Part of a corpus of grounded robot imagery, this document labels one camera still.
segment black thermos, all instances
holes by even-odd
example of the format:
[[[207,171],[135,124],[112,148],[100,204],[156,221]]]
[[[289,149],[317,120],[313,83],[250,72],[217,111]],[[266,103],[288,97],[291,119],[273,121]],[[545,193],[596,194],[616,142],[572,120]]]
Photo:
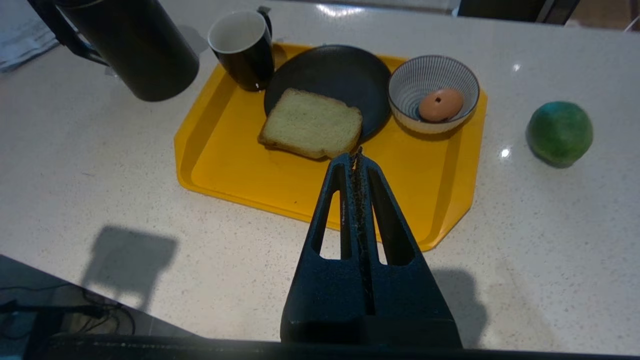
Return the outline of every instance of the black thermos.
[[[135,96],[165,100],[198,73],[198,57],[157,0],[29,0],[61,44],[113,67]],[[83,42],[58,9],[78,28]]]

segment yellow tray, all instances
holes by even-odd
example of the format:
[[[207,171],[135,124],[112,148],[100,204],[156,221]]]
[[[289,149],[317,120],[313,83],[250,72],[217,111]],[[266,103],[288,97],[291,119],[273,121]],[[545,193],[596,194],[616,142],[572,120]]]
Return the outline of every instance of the yellow tray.
[[[275,45],[276,64],[309,49]],[[405,59],[380,56],[391,71]],[[308,222],[327,161],[267,150],[257,137],[264,92],[246,92],[218,65],[174,138],[178,181],[195,192]],[[454,133],[416,138],[393,117],[363,144],[396,196],[422,251],[432,249],[471,207],[487,98]],[[339,229],[334,196],[327,226]]]

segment thermos handle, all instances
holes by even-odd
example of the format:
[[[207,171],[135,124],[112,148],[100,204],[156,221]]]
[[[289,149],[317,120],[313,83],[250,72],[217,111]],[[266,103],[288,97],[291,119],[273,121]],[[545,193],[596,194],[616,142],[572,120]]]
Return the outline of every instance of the thermos handle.
[[[271,19],[269,19],[270,11],[271,11],[271,8],[268,8],[266,6],[260,6],[258,8],[258,13],[262,15],[262,17],[264,18],[264,21],[267,22],[267,28],[269,29],[269,36],[273,38],[273,29],[271,28]]]
[[[44,23],[47,24],[51,31],[53,31],[54,35],[56,35],[56,38],[62,45],[68,47],[69,50],[78,56],[109,66],[109,64],[100,57],[100,54],[98,54],[91,45],[83,42],[76,35],[74,29],[69,25],[64,16],[62,16],[52,0],[28,1]]]

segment countertop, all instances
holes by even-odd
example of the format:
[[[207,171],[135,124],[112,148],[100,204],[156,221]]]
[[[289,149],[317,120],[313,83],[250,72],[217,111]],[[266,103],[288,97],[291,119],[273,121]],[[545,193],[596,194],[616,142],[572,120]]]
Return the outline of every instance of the countertop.
[[[64,47],[0,79],[0,253],[202,336],[278,340],[308,224],[183,189],[173,155],[216,65],[209,26],[266,4],[277,42],[446,54],[477,74],[489,105],[474,204],[425,253],[466,347],[640,353],[637,34],[308,3],[163,4],[200,54],[173,99],[140,101]],[[580,104],[595,128],[562,170],[524,138],[531,113],[556,100]]]

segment striped bowl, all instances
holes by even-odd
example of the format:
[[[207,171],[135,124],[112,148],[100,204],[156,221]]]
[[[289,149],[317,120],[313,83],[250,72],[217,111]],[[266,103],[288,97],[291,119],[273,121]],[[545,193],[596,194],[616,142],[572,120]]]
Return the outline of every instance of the striped bowl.
[[[462,94],[462,109],[444,122],[422,120],[418,113],[420,102],[443,88],[453,88]],[[425,55],[408,60],[394,71],[389,79],[388,96],[391,111],[401,125],[422,134],[438,134],[454,129],[473,113],[480,86],[474,73],[460,61],[442,55]]]

